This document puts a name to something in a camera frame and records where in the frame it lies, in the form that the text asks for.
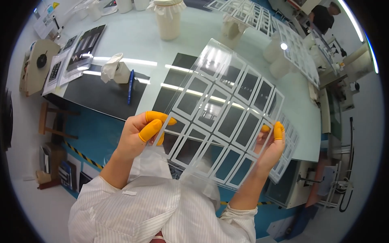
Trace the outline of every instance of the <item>black shirt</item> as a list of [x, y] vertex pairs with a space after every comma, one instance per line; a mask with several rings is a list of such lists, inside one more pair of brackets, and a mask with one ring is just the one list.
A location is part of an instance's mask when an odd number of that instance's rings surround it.
[[315, 14], [314, 25], [321, 31], [322, 34], [325, 34], [325, 32], [332, 27], [332, 24], [334, 24], [334, 17], [331, 16], [328, 9], [322, 5], [314, 7], [312, 12]]

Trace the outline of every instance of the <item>blue pen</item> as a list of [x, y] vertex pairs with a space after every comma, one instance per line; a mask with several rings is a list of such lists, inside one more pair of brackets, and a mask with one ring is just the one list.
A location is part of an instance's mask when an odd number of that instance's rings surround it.
[[127, 105], [130, 104], [130, 101], [131, 101], [131, 90], [132, 90], [132, 81], [134, 81], [134, 70], [131, 71], [130, 73], [130, 84], [128, 86], [128, 100], [127, 100]]

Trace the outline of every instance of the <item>yellow and black hazard stripe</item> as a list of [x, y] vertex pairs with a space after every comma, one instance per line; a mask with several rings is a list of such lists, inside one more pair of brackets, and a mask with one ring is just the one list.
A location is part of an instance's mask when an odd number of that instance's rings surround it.
[[86, 161], [88, 161], [89, 163], [93, 164], [94, 166], [96, 166], [97, 168], [99, 168], [100, 170], [102, 170], [104, 168], [104, 166], [101, 166], [99, 165], [98, 163], [94, 162], [93, 160], [91, 160], [90, 158], [86, 157], [84, 154], [80, 153], [80, 151], [78, 151], [77, 149], [75, 149], [73, 146], [71, 146], [68, 142], [66, 142], [64, 140], [64, 143], [71, 149], [73, 150], [74, 152], [76, 152], [78, 155], [80, 155], [81, 157], [83, 157]]
[[[228, 202], [220, 202], [220, 204], [222, 205], [227, 205]], [[273, 204], [272, 202], [268, 201], [268, 202], [258, 202], [257, 205], [258, 206], [261, 206], [261, 205], [265, 205], [265, 204]]]

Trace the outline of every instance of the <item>red cloth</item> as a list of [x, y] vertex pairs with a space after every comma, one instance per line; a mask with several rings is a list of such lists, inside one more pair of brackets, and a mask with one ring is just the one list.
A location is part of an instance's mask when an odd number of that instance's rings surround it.
[[[161, 231], [158, 232], [155, 236], [161, 236], [161, 237], [163, 237]], [[150, 241], [150, 243], [166, 243], [166, 241], [163, 240], [163, 239], [152, 239], [152, 240]]]

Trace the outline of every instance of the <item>blue floor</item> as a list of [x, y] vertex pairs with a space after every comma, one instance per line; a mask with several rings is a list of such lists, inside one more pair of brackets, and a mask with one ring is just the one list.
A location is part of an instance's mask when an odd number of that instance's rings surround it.
[[[110, 157], [115, 150], [124, 126], [124, 121], [103, 115], [93, 110], [71, 104], [69, 110], [79, 111], [80, 116], [69, 116], [66, 133], [77, 135], [78, 140], [67, 138], [66, 141], [75, 147], [86, 157], [100, 165], [104, 165], [104, 158]], [[82, 162], [86, 162], [80, 155], [63, 145], [67, 152]], [[219, 188], [221, 201], [230, 201], [234, 192], [226, 188]], [[262, 193], [259, 201], [268, 201]], [[216, 212], [220, 216], [225, 208], [222, 205]], [[257, 238], [268, 236], [266, 232], [271, 222], [287, 218], [296, 213], [298, 207], [292, 209], [278, 209], [276, 204], [258, 206], [258, 214], [255, 216], [255, 228]]]

